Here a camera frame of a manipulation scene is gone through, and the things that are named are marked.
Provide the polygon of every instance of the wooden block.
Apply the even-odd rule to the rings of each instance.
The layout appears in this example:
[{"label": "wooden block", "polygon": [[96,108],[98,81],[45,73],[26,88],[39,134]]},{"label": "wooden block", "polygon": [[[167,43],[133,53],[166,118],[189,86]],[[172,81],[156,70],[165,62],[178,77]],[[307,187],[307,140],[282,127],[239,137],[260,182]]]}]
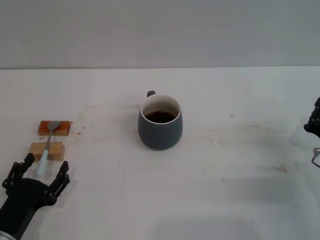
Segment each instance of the wooden block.
[{"label": "wooden block", "polygon": [[[50,131],[48,128],[48,124],[51,121],[41,121],[38,129],[38,134],[40,136],[49,136]],[[58,126],[55,130],[53,130],[53,136],[68,136],[70,131],[70,122],[69,121],[60,121],[60,126]]]},{"label": "wooden block", "polygon": [[[29,153],[34,155],[35,161],[39,161],[44,152],[46,142],[33,142],[30,145]],[[48,160],[63,161],[65,156],[65,146],[61,141],[50,142]]]}]

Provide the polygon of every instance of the gray wall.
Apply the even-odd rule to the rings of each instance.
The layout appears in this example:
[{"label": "gray wall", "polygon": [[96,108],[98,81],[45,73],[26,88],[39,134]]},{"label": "gray wall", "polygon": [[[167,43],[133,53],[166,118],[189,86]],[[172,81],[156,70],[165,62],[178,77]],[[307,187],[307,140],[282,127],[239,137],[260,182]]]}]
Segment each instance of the gray wall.
[{"label": "gray wall", "polygon": [[0,0],[0,68],[320,65],[319,0]]}]

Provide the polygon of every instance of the spoon handle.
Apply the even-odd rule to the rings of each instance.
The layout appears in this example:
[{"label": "spoon handle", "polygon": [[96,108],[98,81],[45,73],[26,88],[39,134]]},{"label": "spoon handle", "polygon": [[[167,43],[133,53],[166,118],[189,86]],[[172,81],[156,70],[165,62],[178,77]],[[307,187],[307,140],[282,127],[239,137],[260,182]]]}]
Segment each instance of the spoon handle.
[{"label": "spoon handle", "polygon": [[47,164],[48,164],[48,150],[44,150],[40,159],[40,163],[38,166],[38,169],[36,170],[36,175],[37,176],[42,176],[46,169],[47,169]]},{"label": "spoon handle", "polygon": [[51,139],[52,131],[50,132],[50,135],[48,137],[48,140],[46,141],[38,169],[36,170],[36,175],[37,176],[42,176],[47,169],[47,164],[48,164],[48,154],[49,154],[49,146],[50,146],[50,139]]}]

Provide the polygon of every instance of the white background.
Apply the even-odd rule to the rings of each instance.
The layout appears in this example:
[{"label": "white background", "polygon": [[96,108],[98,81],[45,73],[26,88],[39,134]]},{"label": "white background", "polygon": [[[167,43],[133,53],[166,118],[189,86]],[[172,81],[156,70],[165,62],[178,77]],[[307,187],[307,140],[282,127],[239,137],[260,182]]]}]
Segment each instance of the white background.
[{"label": "white background", "polygon": [[[71,182],[22,239],[319,240],[320,139],[303,129],[319,76],[320,67],[1,70],[0,181],[47,140],[41,120],[73,121],[69,136],[51,138],[65,145]],[[182,108],[182,137],[165,151],[138,136],[149,90]],[[60,165],[50,161],[40,180],[51,183]],[[6,199],[1,187],[0,206]]]},{"label": "white background", "polygon": [[0,68],[320,64],[318,0],[0,0]]}]

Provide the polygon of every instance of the mug handle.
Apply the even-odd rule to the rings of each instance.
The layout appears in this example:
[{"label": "mug handle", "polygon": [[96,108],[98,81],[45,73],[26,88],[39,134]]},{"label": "mug handle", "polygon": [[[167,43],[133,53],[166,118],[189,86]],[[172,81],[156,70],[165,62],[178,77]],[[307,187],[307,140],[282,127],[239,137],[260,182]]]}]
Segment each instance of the mug handle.
[{"label": "mug handle", "polygon": [[148,92],[146,93],[146,97],[150,97],[151,95],[154,95],[154,94],[156,94],[155,91],[148,91]]}]

